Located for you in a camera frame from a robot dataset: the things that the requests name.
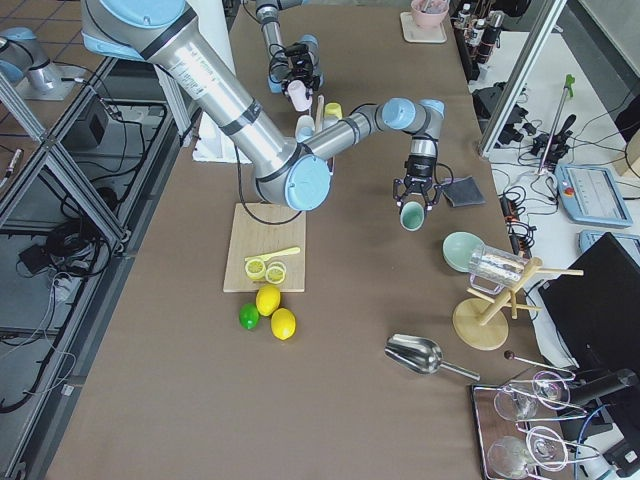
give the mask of pink bowl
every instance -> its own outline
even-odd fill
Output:
[[[425,0],[411,0],[411,16],[413,17],[413,21],[420,28],[439,26],[449,13],[449,0],[432,0],[432,6],[441,6],[443,8],[441,13],[422,13],[420,8],[424,4],[424,1]]]

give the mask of metal ice scoop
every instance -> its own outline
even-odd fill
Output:
[[[396,333],[387,339],[384,353],[422,375],[435,373],[442,367],[472,378],[476,382],[480,380],[480,375],[476,372],[442,360],[442,350],[436,342],[428,338]]]

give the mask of dark gray cloth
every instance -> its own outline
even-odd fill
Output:
[[[473,177],[454,178],[453,183],[447,184],[442,188],[442,192],[452,207],[482,205],[486,203]]]

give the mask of wooden cutting board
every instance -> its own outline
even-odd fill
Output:
[[[295,211],[280,205],[248,203],[247,207],[255,216],[269,222],[279,222],[291,218]],[[255,292],[266,282],[254,282],[244,271],[245,257],[275,252],[289,247],[300,247],[300,253],[285,257],[275,257],[267,261],[280,261],[287,267],[283,283],[278,285],[282,292],[304,292],[305,251],[307,217],[302,212],[295,220],[284,225],[263,225],[245,212],[237,203],[233,215],[231,241],[224,274],[224,292]]]

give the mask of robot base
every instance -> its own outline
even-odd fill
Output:
[[[64,65],[57,65],[57,67],[62,70],[63,78],[80,77],[85,72],[84,68],[79,67]],[[51,100],[59,102],[67,98],[76,85],[76,82],[61,82],[56,88],[41,92],[33,88],[29,80],[25,77],[16,85],[16,91],[23,100]]]

